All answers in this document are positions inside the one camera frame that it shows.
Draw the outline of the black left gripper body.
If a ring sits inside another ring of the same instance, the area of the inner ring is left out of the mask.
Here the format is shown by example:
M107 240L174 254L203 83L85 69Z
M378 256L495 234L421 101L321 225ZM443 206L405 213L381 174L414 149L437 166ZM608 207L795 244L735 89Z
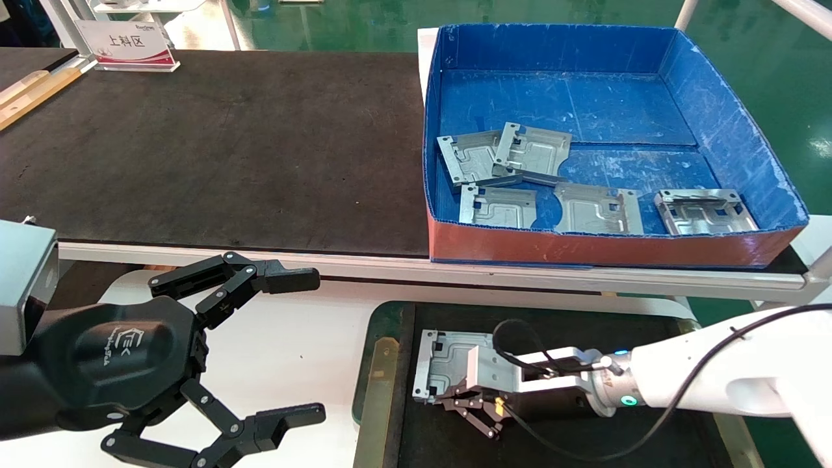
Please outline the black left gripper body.
M169 297L47 311L27 349L2 358L1 437L162 423L207 355L195 314Z

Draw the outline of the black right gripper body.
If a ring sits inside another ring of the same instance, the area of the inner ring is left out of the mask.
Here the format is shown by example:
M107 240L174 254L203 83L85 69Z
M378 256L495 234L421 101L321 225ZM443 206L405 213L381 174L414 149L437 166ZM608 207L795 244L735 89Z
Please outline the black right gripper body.
M595 417L586 392L580 389L516 393L505 403L526 423Z

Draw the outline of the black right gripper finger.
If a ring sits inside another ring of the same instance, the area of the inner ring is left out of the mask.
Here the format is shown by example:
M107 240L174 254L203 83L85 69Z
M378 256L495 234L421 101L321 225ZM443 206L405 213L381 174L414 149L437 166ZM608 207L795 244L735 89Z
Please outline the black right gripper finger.
M452 385L433 396L434 405L457 413L488 439L501 438L503 421L507 418L502 403L499 392L478 386L469 389L464 384Z

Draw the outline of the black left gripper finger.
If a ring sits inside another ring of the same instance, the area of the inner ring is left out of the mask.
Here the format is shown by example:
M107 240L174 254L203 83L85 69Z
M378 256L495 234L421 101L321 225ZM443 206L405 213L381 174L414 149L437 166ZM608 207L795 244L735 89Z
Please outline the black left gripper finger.
M102 439L101 450L113 458L142 467L232 467L245 456L276 450L290 429L325 421L321 403L261 411L238 419L195 379L179 386L197 411L220 430L220 435L201 451L143 439L148 424L126 421Z
M174 300L212 290L196 305L202 329L216 329L259 293L270 295L315 291L320 272L315 268L288 269L280 261L252 261L237 252L226 252L151 278L151 295Z

